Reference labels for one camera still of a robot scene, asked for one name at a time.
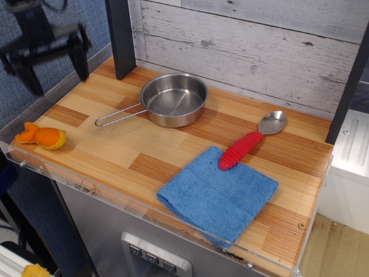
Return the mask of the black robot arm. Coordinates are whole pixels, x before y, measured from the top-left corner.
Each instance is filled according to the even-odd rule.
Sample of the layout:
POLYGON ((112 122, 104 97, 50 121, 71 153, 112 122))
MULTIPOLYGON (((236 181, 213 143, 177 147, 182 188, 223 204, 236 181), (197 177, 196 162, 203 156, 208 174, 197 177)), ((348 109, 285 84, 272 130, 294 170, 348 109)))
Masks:
POLYGON ((86 52, 91 46, 82 23, 52 25, 43 9, 46 1, 6 1, 22 34, 1 48, 5 71, 15 75, 34 95, 43 96, 33 65, 68 55, 80 80, 89 77, 86 52))

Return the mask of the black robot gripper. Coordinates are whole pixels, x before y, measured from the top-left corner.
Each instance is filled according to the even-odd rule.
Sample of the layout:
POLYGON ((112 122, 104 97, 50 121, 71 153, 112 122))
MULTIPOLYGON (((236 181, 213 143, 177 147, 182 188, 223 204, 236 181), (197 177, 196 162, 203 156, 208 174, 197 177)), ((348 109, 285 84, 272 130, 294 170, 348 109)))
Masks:
POLYGON ((5 7, 14 14, 22 34, 1 48, 1 61, 8 73, 16 72, 32 94, 44 95, 32 64, 63 53, 69 54, 81 81, 89 77, 86 52, 90 41, 84 24, 52 25, 42 4, 6 4, 5 7))

